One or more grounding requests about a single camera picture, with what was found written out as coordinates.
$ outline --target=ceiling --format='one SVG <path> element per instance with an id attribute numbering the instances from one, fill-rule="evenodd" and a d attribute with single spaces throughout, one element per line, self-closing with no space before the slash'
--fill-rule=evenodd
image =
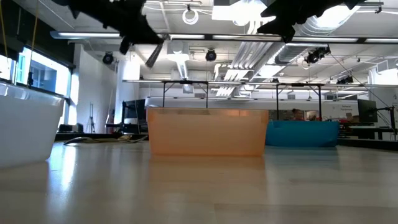
<path id="1" fill-rule="evenodd" d="M 34 0 L 14 0 L 23 8 L 31 13 L 35 13 L 36 1 Z M 213 0 L 201 0 L 202 6 L 192 8 L 212 10 Z M 383 0 L 383 11 L 397 12 L 397 14 L 380 13 L 355 13 L 346 23 L 332 33 L 333 36 L 344 37 L 398 37 L 398 1 Z M 248 30 L 248 26 L 240 27 L 234 25 L 231 21 L 214 21 L 210 15 L 200 13 L 199 20 L 194 25 L 188 25 L 182 21 L 183 11 L 165 11 L 165 18 L 169 24 L 169 30 L 166 25 L 160 6 L 148 5 L 149 8 L 143 9 L 143 14 L 147 15 L 147 19 L 152 28 L 156 32 L 173 32 L 173 33 L 214 33 L 214 34 L 244 34 Z M 185 6 L 165 5 L 165 9 L 184 9 Z M 39 0 L 39 17 L 48 25 L 59 31 L 74 32 L 114 32 L 115 30 L 104 30 L 102 24 L 96 20 L 80 14 L 78 19 L 74 20 L 72 14 L 67 7 L 61 7 L 53 3 L 51 0 Z M 91 52 L 92 55 L 99 59 L 104 55 L 104 46 L 118 46 L 120 40 L 98 40 L 90 39 L 81 41 L 85 45 L 85 50 Z M 188 70 L 214 71 L 214 66 L 219 62 L 231 62 L 241 45 L 240 42 L 216 42 L 216 41 L 188 41 L 190 60 L 187 61 Z M 144 77 L 156 77 L 156 74 L 167 74 L 171 70 L 177 69 L 177 64 L 167 59 L 166 49 L 164 47 L 154 68 L 149 70 L 144 66 L 144 61 L 149 58 L 155 46 L 138 45 L 134 48 L 134 55 L 138 56 L 141 61 L 141 73 Z M 216 62 L 206 62 L 205 54 L 208 48 L 215 49 L 218 57 Z M 354 76 L 361 82 L 367 81 L 368 68 L 374 66 L 372 63 L 381 62 L 383 57 L 397 57 L 398 45 L 350 45 L 350 44 L 331 44 L 332 54 L 344 66 L 344 68 L 333 57 L 324 58 L 320 63 L 312 65 L 306 70 L 302 66 L 303 57 L 299 57 L 283 71 L 282 75 L 277 75 L 281 82 L 326 82 L 333 75 L 344 72 L 346 69 L 353 68 Z M 130 56 L 123 56 L 117 53 L 115 55 L 124 60 Z"/>

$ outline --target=floor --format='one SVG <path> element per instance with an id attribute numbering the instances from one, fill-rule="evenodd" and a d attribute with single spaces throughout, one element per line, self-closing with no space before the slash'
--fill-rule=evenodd
<path id="1" fill-rule="evenodd" d="M 149 144 L 55 144 L 0 170 L 0 223 L 396 223 L 398 154 L 267 148 L 151 157 Z"/>

